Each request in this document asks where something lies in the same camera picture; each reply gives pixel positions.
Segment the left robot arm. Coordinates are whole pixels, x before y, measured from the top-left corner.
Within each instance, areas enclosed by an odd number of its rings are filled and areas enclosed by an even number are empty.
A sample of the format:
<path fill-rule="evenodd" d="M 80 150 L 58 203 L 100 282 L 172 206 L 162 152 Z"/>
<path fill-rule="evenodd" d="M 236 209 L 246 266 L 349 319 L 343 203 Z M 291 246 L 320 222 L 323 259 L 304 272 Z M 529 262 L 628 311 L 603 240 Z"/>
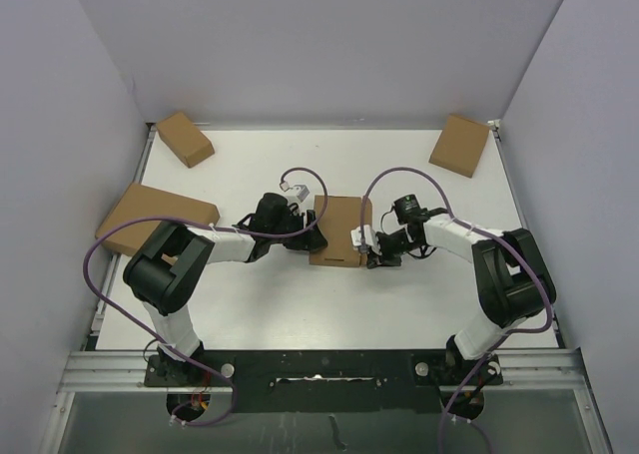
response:
<path fill-rule="evenodd" d="M 188 302 L 207 265 L 255 262 L 274 244 L 316 253 L 328 246 L 313 210 L 302 212 L 291 196 L 267 193 L 256 210 L 229 231 L 187 227 L 163 221 L 128 262 L 123 279 L 151 316 L 162 341 L 159 356 L 182 385 L 203 372 L 203 342 L 197 336 Z"/>

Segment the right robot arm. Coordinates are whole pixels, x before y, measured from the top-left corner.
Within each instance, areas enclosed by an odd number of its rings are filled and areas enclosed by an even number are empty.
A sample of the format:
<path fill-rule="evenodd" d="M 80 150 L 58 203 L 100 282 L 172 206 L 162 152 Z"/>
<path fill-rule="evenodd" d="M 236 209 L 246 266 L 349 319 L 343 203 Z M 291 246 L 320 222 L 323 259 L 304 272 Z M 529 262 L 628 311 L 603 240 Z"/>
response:
<path fill-rule="evenodd" d="M 366 254 L 366 266 L 398 267 L 405 255 L 426 259 L 445 250 L 474 269 L 478 311 L 446 342 L 445 374 L 463 383 L 476 375 L 479 359 L 512 333 L 524 333 L 526 319 L 546 314 L 552 323 L 556 290 L 533 234 L 525 229 L 494 230 L 472 225 L 446 208 L 423 208 L 416 196 L 396 200 L 391 211 L 399 229 L 376 231 L 362 222 L 351 232 L 352 245 Z"/>

